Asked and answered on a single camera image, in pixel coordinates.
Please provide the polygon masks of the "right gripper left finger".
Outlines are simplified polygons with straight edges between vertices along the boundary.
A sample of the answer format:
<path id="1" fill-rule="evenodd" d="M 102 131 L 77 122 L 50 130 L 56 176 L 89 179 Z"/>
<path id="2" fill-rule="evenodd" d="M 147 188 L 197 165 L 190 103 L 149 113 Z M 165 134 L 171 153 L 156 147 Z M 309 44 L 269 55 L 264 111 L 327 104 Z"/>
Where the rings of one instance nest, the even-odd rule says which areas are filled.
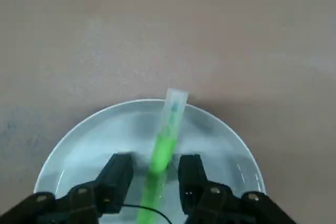
<path id="1" fill-rule="evenodd" d="M 1 215 L 1 223 L 98 223 L 118 214 L 133 178 L 129 153 L 113 154 L 96 179 L 73 186 L 61 197 L 37 192 Z"/>

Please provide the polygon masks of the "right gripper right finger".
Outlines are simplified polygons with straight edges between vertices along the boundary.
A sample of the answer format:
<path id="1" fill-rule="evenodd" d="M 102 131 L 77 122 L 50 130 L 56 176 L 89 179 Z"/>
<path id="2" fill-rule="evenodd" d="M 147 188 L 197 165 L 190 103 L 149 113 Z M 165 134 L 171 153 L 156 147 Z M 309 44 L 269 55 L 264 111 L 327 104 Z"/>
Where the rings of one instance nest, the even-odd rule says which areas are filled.
<path id="1" fill-rule="evenodd" d="M 261 192 L 236 197 L 229 186 L 208 180 L 198 154 L 180 157 L 178 180 L 186 223 L 296 223 Z"/>

